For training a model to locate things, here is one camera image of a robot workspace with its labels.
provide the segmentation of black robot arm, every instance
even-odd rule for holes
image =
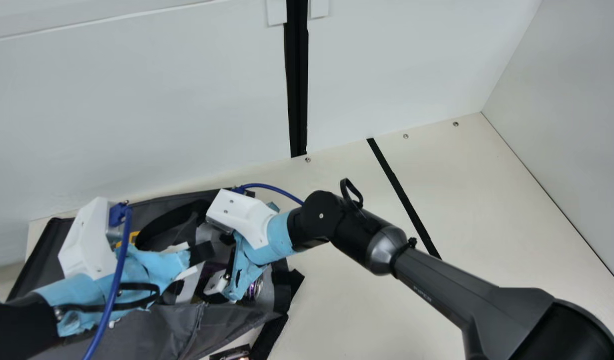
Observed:
[[[362,208],[349,180],[341,191],[316,191],[290,213],[294,248],[329,241],[372,273],[393,274],[462,330],[467,360],[614,360],[613,335],[589,312],[541,289],[498,287],[418,251],[403,230]]]

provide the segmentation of orange object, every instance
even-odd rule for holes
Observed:
[[[138,237],[138,234],[140,234],[140,231],[134,231],[131,234],[129,234],[129,244],[132,244],[132,245],[136,244],[136,237]],[[118,241],[115,244],[115,248],[119,248],[121,244],[122,242]]]

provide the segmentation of gray fabric bag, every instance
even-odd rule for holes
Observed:
[[[210,203],[218,190],[177,194],[135,203],[132,231],[141,231],[155,219],[192,203]],[[206,225],[204,214],[194,212],[181,221],[152,237],[150,250],[159,251],[170,244],[185,241],[212,241],[216,256],[212,262],[226,265],[231,246],[220,239],[217,232]],[[39,243],[25,264],[8,301],[23,297],[28,292],[64,278],[57,253],[71,228],[73,219],[52,219],[45,228]],[[267,268],[262,276],[262,288],[254,301],[244,303],[196,303],[154,304],[148,310],[134,310],[113,328],[108,328],[98,347],[95,359],[99,360],[198,360],[247,331],[267,322],[256,341],[250,358],[264,360],[286,323],[286,311],[291,297],[302,282],[297,272],[289,272],[282,260]],[[93,331],[70,337],[35,357],[34,360],[71,360],[83,356],[89,346]]]

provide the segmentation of black velcro strap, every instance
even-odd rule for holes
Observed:
[[[286,325],[289,315],[286,312],[289,310],[291,300],[298,291],[304,275],[294,269],[289,271],[287,260],[279,260],[272,264],[272,279],[273,292],[275,294],[273,310],[281,312],[282,316],[272,321],[269,321],[263,326],[260,335],[258,335],[254,346],[251,348],[249,358],[251,360],[267,360],[275,342],[280,337],[284,325]]]
[[[206,262],[206,260],[212,259],[216,255],[211,241],[205,241],[204,243],[197,244],[196,246],[189,248],[188,251],[191,253],[189,267]]]
[[[200,225],[204,222],[205,216],[207,214],[207,210],[209,209],[211,203],[206,200],[196,200],[194,202],[188,203],[187,205],[182,205],[181,207],[177,207],[165,214],[160,215],[159,217],[153,219],[150,223],[147,224],[138,236],[136,237],[136,248],[140,250],[149,250],[156,247],[154,243],[154,238],[157,235],[164,233],[165,231],[175,228],[178,225],[182,225],[186,223],[192,216],[193,213],[198,215],[196,219],[196,224]],[[166,248],[171,244],[165,244],[166,246],[159,248]]]
[[[284,326],[287,325],[287,321],[289,321],[289,315],[283,314],[268,321],[263,326],[260,335],[256,338],[256,342],[254,342],[254,346],[251,347],[251,352],[249,353],[250,360],[267,360]]]
[[[149,303],[153,303],[153,301],[160,296],[160,288],[158,285],[148,282],[124,282],[120,284],[120,290],[148,290],[152,293],[150,296],[141,298],[140,300],[120,303],[117,302],[113,305],[114,312],[144,308],[149,305]],[[62,310],[63,313],[71,310],[83,313],[101,313],[105,310],[105,305],[80,305],[79,303],[66,303],[65,305],[58,306],[58,308]]]

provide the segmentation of blue cable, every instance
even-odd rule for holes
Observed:
[[[124,231],[122,232],[122,244],[120,246],[120,253],[118,254],[118,264],[115,267],[115,275],[113,276],[111,290],[109,292],[109,296],[105,304],[105,311],[103,312],[103,317],[100,320],[100,325],[98,326],[96,335],[94,335],[94,339],[91,341],[91,344],[89,344],[89,348],[87,349],[87,353],[85,353],[85,357],[83,357],[83,360],[91,360],[91,358],[94,356],[98,345],[100,345],[100,341],[103,339],[103,335],[105,334],[107,324],[109,323],[109,319],[113,311],[113,305],[115,305],[115,298],[118,294],[118,289],[120,288],[120,280],[122,278],[124,260],[127,257],[127,249],[129,248],[129,235],[131,234],[132,212],[133,210],[130,207],[126,207],[124,213]]]
[[[275,191],[278,194],[283,194],[287,198],[295,201],[300,206],[304,205],[304,201],[302,201],[299,198],[293,196],[292,194],[284,191],[283,189],[280,189],[279,187],[275,187],[275,186],[268,185],[268,184],[261,184],[259,182],[253,182],[251,184],[245,184],[245,185],[236,187],[235,189],[233,189],[233,191],[235,191],[237,193],[240,193],[240,194],[243,194],[245,192],[245,189],[251,189],[251,188],[261,188],[261,189],[268,189],[269,191]]]

